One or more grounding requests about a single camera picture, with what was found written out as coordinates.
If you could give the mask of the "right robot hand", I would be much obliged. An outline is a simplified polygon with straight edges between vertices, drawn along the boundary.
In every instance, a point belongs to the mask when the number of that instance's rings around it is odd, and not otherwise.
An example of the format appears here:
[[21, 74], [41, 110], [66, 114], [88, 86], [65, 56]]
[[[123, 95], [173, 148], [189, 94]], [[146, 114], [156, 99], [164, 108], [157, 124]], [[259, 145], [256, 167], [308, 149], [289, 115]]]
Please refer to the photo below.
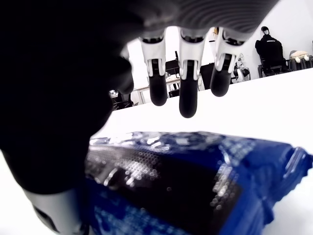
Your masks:
[[81, 186], [90, 137], [112, 113], [110, 90], [130, 94], [122, 51], [139, 39], [150, 96], [166, 102], [165, 30], [179, 28], [179, 111], [197, 110], [204, 41], [219, 29], [211, 80], [227, 93], [241, 46], [274, 0], [3, 0], [0, 148], [38, 218], [57, 235], [87, 235]]

